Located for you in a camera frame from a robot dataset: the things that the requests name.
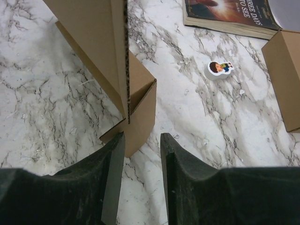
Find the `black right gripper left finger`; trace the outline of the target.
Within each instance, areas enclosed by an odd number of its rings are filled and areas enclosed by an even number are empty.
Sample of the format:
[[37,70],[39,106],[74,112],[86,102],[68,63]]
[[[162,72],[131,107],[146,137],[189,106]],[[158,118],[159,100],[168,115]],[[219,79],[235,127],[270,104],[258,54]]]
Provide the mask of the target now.
[[54,175],[21,168],[0,171],[3,225],[114,225],[118,212],[125,136]]

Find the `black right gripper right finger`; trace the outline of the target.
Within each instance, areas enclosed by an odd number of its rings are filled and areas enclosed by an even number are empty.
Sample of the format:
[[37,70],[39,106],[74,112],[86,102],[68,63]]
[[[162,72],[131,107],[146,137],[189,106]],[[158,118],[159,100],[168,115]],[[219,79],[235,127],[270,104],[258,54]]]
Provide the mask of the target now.
[[171,225],[297,225],[298,167],[216,169],[160,137],[165,201]]

